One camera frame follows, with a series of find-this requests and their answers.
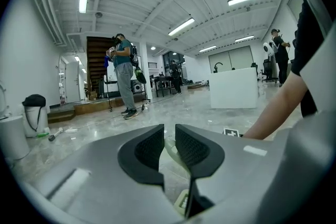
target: white table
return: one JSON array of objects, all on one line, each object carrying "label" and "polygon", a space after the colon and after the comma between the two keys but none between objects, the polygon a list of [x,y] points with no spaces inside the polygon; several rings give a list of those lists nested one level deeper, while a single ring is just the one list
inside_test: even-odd
[{"label": "white table", "polygon": [[257,107],[258,84],[254,67],[212,73],[209,85],[213,109]]}]

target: shoe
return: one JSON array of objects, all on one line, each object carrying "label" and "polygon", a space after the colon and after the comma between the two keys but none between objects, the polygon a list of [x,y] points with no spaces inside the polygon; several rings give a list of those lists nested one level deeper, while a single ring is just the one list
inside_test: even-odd
[{"label": "shoe", "polygon": [[129,110],[129,109],[126,109],[124,112],[121,112],[121,115],[125,116],[125,115],[127,115],[128,113],[130,113],[130,110]]},{"label": "shoe", "polygon": [[131,111],[124,117],[124,119],[125,119],[125,120],[129,120],[129,119],[131,119],[131,118],[134,118],[134,117],[137,116],[137,115],[138,115],[137,110],[131,110]]}]

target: person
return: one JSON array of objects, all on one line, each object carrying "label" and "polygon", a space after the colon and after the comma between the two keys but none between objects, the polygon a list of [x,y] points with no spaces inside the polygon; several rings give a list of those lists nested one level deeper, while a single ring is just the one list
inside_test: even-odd
[{"label": "person", "polygon": [[288,68],[288,53],[286,47],[290,47],[289,43],[286,43],[279,37],[278,30],[272,29],[271,35],[273,36],[273,42],[277,46],[278,51],[275,53],[275,61],[279,66],[279,83],[280,87],[284,84],[287,79],[287,68]]},{"label": "person", "polygon": [[125,39],[123,34],[117,34],[116,38],[120,39],[121,43],[117,45],[115,51],[111,52],[110,56],[113,56],[113,65],[117,75],[119,91],[122,101],[126,106],[126,110],[121,114],[124,115],[124,119],[129,120],[138,114],[131,90],[133,65],[131,63],[130,54],[132,45]]},{"label": "person", "polygon": [[175,88],[177,94],[182,94],[181,87],[180,87],[179,67],[177,66],[177,64],[175,63],[174,60],[171,60],[170,64],[171,64],[170,73],[173,77],[174,88]]},{"label": "person", "polygon": [[[322,2],[332,21],[334,21],[336,15],[334,0],[322,0]],[[300,71],[315,54],[322,42],[323,35],[319,24],[307,0],[303,0],[296,34],[296,55],[291,72],[256,123],[245,133],[245,138],[265,139],[283,124],[300,103],[303,117],[316,113],[315,103],[307,85],[300,76]]]}]

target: tiled floor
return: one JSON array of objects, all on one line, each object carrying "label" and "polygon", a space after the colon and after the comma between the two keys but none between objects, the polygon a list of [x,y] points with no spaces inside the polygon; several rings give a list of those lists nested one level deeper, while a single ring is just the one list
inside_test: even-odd
[{"label": "tiled floor", "polygon": [[[258,106],[255,109],[212,109],[208,88],[187,90],[182,95],[167,95],[152,100],[143,112],[125,121],[120,115],[123,107],[113,112],[101,111],[77,116],[73,120],[51,124],[50,129],[77,127],[78,132],[61,133],[53,142],[47,138],[28,140],[31,152],[15,163],[14,172],[23,180],[33,182],[45,171],[83,145],[104,137],[118,135],[137,128],[163,123],[165,137],[174,139],[175,124],[189,124],[221,133],[223,127],[238,129],[244,134],[279,90],[270,84],[259,84]],[[300,108],[296,108],[281,128],[293,126],[301,118]],[[183,189],[188,189],[188,173],[174,162],[164,150],[160,158],[160,172],[164,174],[165,191],[171,202],[175,202]]]}]

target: column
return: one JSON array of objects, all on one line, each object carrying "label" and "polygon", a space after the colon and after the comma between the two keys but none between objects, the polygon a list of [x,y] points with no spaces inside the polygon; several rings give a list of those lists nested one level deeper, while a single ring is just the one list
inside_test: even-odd
[{"label": "column", "polygon": [[144,85],[146,88],[147,99],[152,100],[152,89],[151,89],[151,81],[149,78],[149,69],[148,69],[148,57],[147,57],[147,45],[145,41],[140,41],[140,56],[141,56],[141,69],[146,78],[146,84]]}]

